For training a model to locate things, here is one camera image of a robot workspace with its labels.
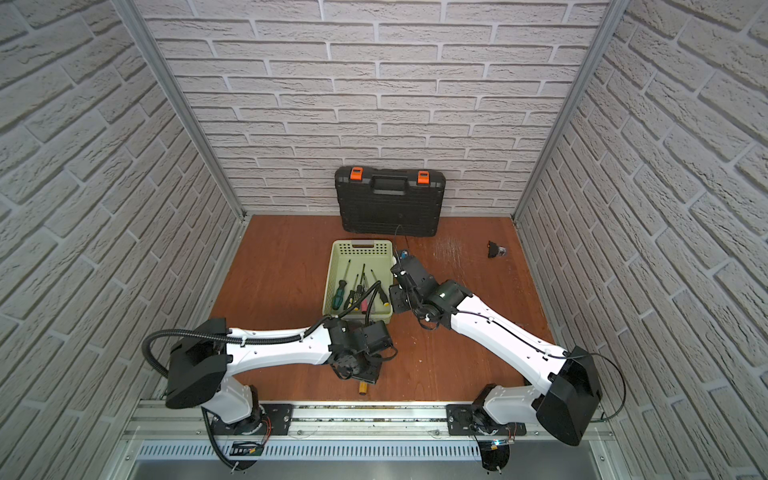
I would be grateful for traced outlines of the pink handled screwdriver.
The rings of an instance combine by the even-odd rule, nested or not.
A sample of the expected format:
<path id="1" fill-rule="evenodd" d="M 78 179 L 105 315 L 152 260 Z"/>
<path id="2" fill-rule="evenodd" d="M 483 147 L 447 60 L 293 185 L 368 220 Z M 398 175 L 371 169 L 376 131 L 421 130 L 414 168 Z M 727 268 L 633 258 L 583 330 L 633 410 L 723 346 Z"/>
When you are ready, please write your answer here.
<path id="1" fill-rule="evenodd" d="M 367 278 L 366 278 L 366 274 L 365 273 L 363 273 L 362 276 L 361 276 L 360 287 L 361 287 L 361 292 L 363 294 L 362 295 L 362 301 L 361 301 L 361 304 L 360 304 L 360 310 L 363 313 L 366 313 L 367 310 L 368 310 L 369 301 L 367 299 L 368 295 L 365 293 L 367 291 L 367 288 L 368 288 L 368 282 L 367 282 Z"/>

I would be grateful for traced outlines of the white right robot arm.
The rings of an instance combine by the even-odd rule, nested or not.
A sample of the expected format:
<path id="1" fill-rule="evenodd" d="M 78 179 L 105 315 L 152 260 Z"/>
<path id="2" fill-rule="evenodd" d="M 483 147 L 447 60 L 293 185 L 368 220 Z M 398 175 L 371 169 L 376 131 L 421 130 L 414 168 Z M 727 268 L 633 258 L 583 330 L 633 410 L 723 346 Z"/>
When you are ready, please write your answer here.
<path id="1" fill-rule="evenodd" d="M 407 251 L 395 256 L 389 287 L 396 312 L 439 324 L 485 347 L 520 373 L 527 387 L 489 385 L 473 402 L 482 432 L 538 423 L 560 442 L 577 446 L 590 425 L 602 390 L 593 355 L 542 340 L 504 318 L 465 286 L 429 274 Z"/>

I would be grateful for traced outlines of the green black screwdriver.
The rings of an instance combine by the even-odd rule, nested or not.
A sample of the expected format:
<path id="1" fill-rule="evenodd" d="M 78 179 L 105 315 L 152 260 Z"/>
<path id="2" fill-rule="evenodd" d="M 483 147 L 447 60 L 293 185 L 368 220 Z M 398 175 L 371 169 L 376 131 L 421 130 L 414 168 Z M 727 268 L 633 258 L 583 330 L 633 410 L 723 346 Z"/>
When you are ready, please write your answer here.
<path id="1" fill-rule="evenodd" d="M 351 265 L 351 261 L 348 261 L 345 271 L 338 281 L 338 286 L 332 298 L 331 307 L 335 311 L 340 310 L 344 303 L 344 293 L 347 286 L 347 275 L 348 275 L 350 265 Z"/>

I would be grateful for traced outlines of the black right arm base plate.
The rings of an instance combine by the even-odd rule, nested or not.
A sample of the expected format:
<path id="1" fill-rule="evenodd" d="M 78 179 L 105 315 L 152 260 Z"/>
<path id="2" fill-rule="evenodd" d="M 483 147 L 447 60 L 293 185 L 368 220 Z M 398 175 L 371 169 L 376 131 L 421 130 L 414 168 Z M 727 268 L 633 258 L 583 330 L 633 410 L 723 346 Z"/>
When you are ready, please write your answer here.
<path id="1" fill-rule="evenodd" d="M 450 436 L 525 436 L 524 423 L 498 423 L 481 406 L 474 404 L 448 404 L 446 406 L 448 432 Z"/>

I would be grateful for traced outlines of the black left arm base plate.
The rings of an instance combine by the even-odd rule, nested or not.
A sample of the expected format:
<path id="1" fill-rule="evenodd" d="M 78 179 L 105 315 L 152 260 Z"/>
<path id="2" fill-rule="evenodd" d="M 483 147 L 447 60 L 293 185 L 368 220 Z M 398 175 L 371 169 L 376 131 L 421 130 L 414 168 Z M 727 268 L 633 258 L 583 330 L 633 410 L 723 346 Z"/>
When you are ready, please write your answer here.
<path id="1" fill-rule="evenodd" d="M 292 413 L 293 406 L 289 403 L 259 403 L 249 417 L 233 424 L 226 424 L 213 415 L 211 426 L 215 435 L 285 436 L 291 425 Z"/>

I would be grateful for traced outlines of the black yellow grip screwdriver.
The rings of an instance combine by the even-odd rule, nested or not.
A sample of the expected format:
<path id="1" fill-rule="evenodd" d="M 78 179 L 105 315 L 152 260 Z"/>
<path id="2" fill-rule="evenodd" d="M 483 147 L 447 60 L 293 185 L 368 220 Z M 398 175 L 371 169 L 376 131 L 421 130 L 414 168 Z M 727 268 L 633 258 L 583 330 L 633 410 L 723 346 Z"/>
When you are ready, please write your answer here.
<path id="1" fill-rule="evenodd" d="M 373 269 L 370 270 L 370 273 L 371 273 L 371 276 L 373 277 L 373 280 L 377 283 L 374 298 L 378 299 L 384 307 L 389 307 L 390 306 L 389 297 L 385 293 L 385 290 L 382 286 L 381 281 L 378 279 Z"/>

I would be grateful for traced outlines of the black yellow dotted screwdriver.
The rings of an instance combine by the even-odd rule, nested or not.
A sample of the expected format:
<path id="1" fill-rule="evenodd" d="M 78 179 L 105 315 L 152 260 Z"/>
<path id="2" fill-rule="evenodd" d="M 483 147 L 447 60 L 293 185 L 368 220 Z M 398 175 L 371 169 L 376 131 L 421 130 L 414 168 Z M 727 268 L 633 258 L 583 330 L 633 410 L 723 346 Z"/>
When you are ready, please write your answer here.
<path id="1" fill-rule="evenodd" d="M 360 280 L 361 280 L 361 276 L 362 276 L 363 273 L 365 273 L 365 264 L 362 265 L 361 273 L 359 275 L 359 279 L 358 279 L 357 285 L 356 285 L 356 298 L 355 299 L 360 301 L 358 306 L 355 308 L 356 311 L 361 311 L 360 310 L 360 304 L 361 304 L 361 301 L 362 301 L 362 295 L 363 294 L 361 292 Z"/>

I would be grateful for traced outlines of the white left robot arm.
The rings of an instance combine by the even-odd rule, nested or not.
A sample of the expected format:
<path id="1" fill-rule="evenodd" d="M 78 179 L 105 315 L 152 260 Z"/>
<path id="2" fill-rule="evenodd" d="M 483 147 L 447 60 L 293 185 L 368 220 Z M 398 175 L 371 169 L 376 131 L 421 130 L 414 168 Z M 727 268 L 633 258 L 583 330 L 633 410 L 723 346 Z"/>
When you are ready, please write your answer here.
<path id="1" fill-rule="evenodd" d="M 211 319 L 195 330 L 180 330 L 172 347 L 165 406 L 201 407 L 233 426 L 261 420 L 256 389 L 236 376 L 293 364 L 327 365 L 342 380 L 378 380 L 384 354 L 394 349 L 387 325 L 355 325 L 324 319 L 304 329 L 251 331 Z"/>

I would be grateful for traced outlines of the black yellow small screwdriver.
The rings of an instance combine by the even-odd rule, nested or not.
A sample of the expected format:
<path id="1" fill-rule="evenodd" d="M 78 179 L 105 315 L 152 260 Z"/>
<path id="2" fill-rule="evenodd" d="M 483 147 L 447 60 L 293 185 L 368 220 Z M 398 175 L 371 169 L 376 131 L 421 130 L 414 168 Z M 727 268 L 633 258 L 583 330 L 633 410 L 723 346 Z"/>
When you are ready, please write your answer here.
<path id="1" fill-rule="evenodd" d="M 346 299 L 346 301 L 344 303 L 344 308 L 345 309 L 350 308 L 352 306 L 352 304 L 354 303 L 354 301 L 355 301 L 355 298 L 356 298 L 356 284 L 357 284 L 358 278 L 359 278 L 359 276 L 355 277 L 355 281 L 353 282 L 353 285 L 349 289 L 349 293 L 348 293 L 347 299 Z"/>

